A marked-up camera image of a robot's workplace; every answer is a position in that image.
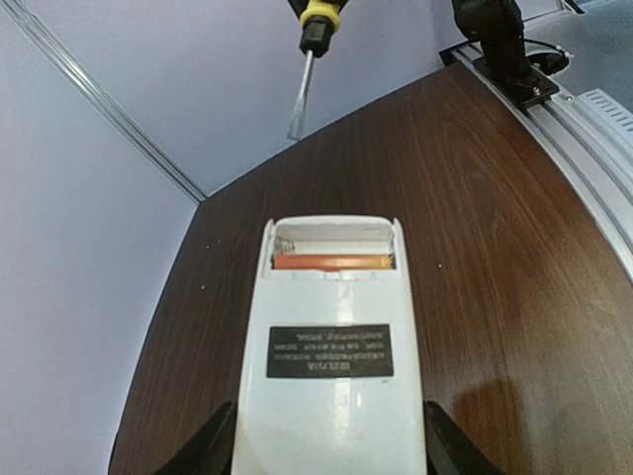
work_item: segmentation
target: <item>brown wooden surface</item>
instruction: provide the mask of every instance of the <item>brown wooden surface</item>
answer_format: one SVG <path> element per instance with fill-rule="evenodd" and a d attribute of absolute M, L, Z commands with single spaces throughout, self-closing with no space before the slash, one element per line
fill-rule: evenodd
<path fill-rule="evenodd" d="M 425 397 L 499 468 L 633 473 L 631 284 L 555 165 L 462 66 L 346 117 L 201 206 L 111 473 L 150 473 L 236 399 L 264 224 L 322 213 L 402 221 Z"/>

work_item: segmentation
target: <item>label sticker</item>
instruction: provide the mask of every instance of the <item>label sticker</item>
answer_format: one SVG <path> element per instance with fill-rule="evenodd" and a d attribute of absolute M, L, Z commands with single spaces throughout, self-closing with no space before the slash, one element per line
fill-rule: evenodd
<path fill-rule="evenodd" d="M 269 378 L 394 375 L 389 325 L 271 327 Z"/>

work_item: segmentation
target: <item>metal strip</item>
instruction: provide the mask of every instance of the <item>metal strip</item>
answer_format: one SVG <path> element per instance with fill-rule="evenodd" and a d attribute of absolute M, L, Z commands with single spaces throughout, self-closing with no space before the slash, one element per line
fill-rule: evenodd
<path fill-rule="evenodd" d="M 621 182 L 620 178 L 624 176 L 621 172 L 614 172 L 610 167 L 605 169 L 604 160 L 610 151 L 608 147 L 592 148 L 587 131 L 572 133 L 568 129 L 571 124 L 561 122 L 561 101 L 571 104 L 576 102 L 574 97 L 561 88 L 563 92 L 554 96 L 547 107 L 536 106 L 529 109 L 527 114 L 522 114 L 475 69 L 472 61 L 479 53 L 474 48 L 461 47 L 452 53 L 491 89 L 556 163 L 595 219 L 633 282 L 633 202 L 629 201 L 630 190 Z M 579 142 L 578 137 L 585 138 Z"/>
<path fill-rule="evenodd" d="M 55 67 L 151 163 L 194 202 L 202 203 L 207 198 L 202 189 L 178 168 L 123 108 L 108 95 L 21 0 L 0 0 L 0 5 Z"/>

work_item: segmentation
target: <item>gray surface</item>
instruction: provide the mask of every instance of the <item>gray surface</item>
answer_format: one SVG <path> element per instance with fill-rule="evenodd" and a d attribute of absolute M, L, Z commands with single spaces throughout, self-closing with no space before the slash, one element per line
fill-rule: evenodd
<path fill-rule="evenodd" d="M 526 18 L 556 0 L 521 0 Z M 182 169 L 213 192 L 292 142 L 304 69 L 286 0 L 27 0 Z M 360 0 L 316 62 L 306 134 L 441 67 L 447 0 Z"/>
<path fill-rule="evenodd" d="M 633 111 L 633 2 L 592 2 L 583 8 L 584 15 L 562 15 L 525 36 L 574 55 L 570 67 L 555 76 L 570 92 L 600 88 Z"/>
<path fill-rule="evenodd" d="M 0 9 L 0 474 L 105 474 L 194 211 Z"/>

